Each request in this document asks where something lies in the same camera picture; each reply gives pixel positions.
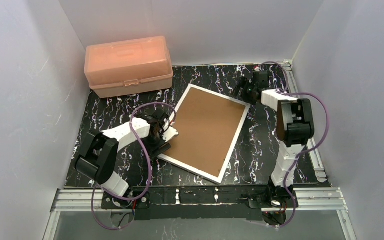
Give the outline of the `pink plastic storage box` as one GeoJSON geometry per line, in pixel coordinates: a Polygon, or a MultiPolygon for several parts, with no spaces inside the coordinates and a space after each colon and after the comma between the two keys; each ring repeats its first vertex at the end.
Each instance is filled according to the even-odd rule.
{"type": "Polygon", "coordinates": [[[173,69],[163,36],[86,47],[84,74],[101,99],[169,89],[173,69]]]}

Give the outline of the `aluminium front rail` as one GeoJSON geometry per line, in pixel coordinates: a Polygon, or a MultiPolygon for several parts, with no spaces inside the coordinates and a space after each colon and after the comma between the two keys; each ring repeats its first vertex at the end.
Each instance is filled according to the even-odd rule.
{"type": "Polygon", "coordinates": [[[115,225],[127,209],[102,209],[102,192],[57,191],[43,238],[46,240],[354,240],[339,188],[299,188],[292,221],[275,229],[256,218],[267,208],[243,204],[155,205],[137,211],[122,230],[115,225]]]}

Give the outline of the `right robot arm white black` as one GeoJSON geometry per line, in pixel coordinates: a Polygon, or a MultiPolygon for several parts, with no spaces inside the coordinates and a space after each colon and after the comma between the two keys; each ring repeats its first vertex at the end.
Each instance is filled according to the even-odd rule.
{"type": "Polygon", "coordinates": [[[251,105],[261,103],[277,113],[276,134],[280,144],[271,182],[275,187],[290,187],[293,185],[298,154],[314,136],[310,100],[291,97],[271,89],[266,71],[255,71],[252,78],[240,77],[232,95],[239,95],[244,102],[251,105]]]}

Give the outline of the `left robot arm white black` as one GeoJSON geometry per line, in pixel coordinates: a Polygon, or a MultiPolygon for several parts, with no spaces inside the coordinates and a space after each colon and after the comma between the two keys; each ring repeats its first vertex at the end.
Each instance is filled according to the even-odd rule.
{"type": "Polygon", "coordinates": [[[178,132],[169,124],[168,115],[160,110],[151,115],[134,117],[118,127],[104,131],[89,131],[83,137],[73,160],[73,168],[97,183],[118,199],[126,200],[129,185],[115,172],[115,161],[120,150],[138,142],[144,154],[153,160],[171,146],[170,140],[178,132]]]}

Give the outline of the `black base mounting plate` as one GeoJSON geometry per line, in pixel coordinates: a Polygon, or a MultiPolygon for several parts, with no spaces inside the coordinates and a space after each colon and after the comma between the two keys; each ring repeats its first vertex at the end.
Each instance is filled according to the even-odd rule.
{"type": "Polygon", "coordinates": [[[263,184],[151,186],[135,203],[103,194],[104,210],[132,210],[137,221],[159,219],[246,219],[285,221],[298,207],[293,188],[263,184]]]}

